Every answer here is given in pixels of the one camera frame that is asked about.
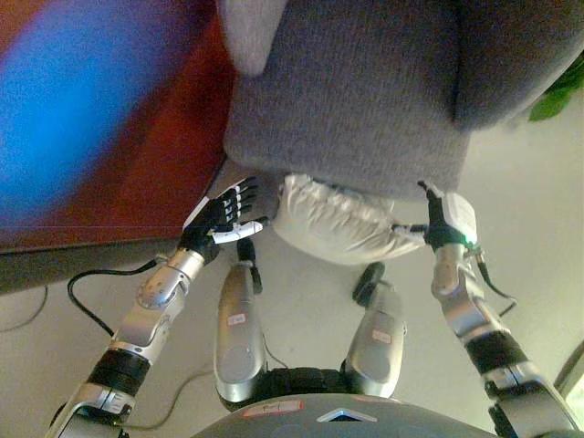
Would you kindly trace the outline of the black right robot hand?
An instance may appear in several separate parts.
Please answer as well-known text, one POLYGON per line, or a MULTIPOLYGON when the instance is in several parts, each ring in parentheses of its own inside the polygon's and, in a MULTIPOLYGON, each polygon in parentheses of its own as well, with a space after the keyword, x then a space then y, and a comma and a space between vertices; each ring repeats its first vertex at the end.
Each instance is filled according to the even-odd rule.
POLYGON ((458 193, 443 192, 434 184, 418 181, 425 193, 428 207, 427 224, 393 224, 391 230, 399 236, 424 242, 433 251, 449 245, 476 249, 478 233, 473 206, 458 193))

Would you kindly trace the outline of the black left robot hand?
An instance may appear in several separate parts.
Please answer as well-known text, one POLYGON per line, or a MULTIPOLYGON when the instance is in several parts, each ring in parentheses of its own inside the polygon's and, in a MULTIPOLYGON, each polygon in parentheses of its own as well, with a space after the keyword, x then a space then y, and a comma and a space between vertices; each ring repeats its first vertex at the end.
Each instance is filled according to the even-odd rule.
POLYGON ((243 221, 254 208, 258 184, 247 177, 227 187, 214 198, 205 196, 189 214, 178 248, 194 251, 207 265, 215 260, 219 245, 259 233, 268 224, 265 216, 243 221))

